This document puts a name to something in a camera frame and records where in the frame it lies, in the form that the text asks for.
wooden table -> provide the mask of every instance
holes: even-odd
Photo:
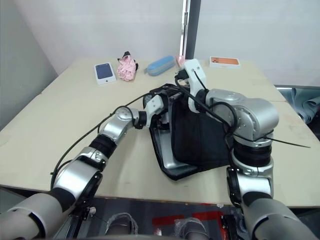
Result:
[[[143,73],[149,62],[138,61],[132,82],[98,86],[94,64],[114,59],[80,59],[34,98],[0,132],[0,185],[47,191],[50,172],[65,150],[117,106],[130,102],[150,89],[172,82],[176,67],[151,77]],[[209,68],[202,64],[209,89],[218,88],[271,101],[279,111],[276,139],[311,148],[274,142],[274,198],[290,207],[320,206],[320,143],[268,79],[251,62],[241,69]],[[132,104],[142,109],[142,101]],[[80,142],[65,158],[72,159],[95,138]],[[131,129],[103,171],[99,197],[133,198],[186,203],[231,204],[226,167],[194,174],[179,181],[160,170],[150,133]]]

black bag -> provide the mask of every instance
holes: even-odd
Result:
[[[143,98],[143,107],[156,94],[162,97],[165,110],[153,116],[149,130],[159,166],[169,178],[178,180],[229,164],[225,131],[221,122],[205,113],[190,111],[188,96],[172,84],[151,90],[150,96]],[[163,121],[166,113],[169,116],[168,123]],[[172,154],[175,160],[184,165],[175,169],[165,167],[160,145],[162,131],[170,131]]]

white wall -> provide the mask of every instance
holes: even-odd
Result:
[[[0,0],[0,130],[57,73],[12,0]]]
[[[253,60],[278,85],[320,87],[319,0],[201,0],[194,57]]]
[[[15,0],[60,74],[81,57],[179,53],[182,0]]]

white tabletop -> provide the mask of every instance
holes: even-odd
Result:
[[[98,86],[94,64],[117,61],[80,59],[33,99],[0,132],[0,185],[47,191],[50,172],[65,150],[111,113],[150,89],[172,82],[177,68],[151,77],[143,74],[148,62],[138,61],[132,82],[117,80]],[[274,198],[290,207],[320,206],[320,144],[283,96],[251,62],[241,69],[209,68],[204,63],[207,86],[271,101],[280,115],[276,139],[307,145],[302,148],[274,142]],[[137,101],[132,107],[142,109]],[[67,155],[72,159],[95,138],[90,134]],[[147,129],[131,129],[103,171],[100,197],[133,198],[186,203],[231,204],[226,167],[173,181],[160,170]]]

blue pencil case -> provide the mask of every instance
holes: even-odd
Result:
[[[166,56],[153,63],[150,63],[144,70],[144,73],[148,73],[150,76],[157,76],[164,71],[172,68],[176,65],[176,60],[173,56]]]

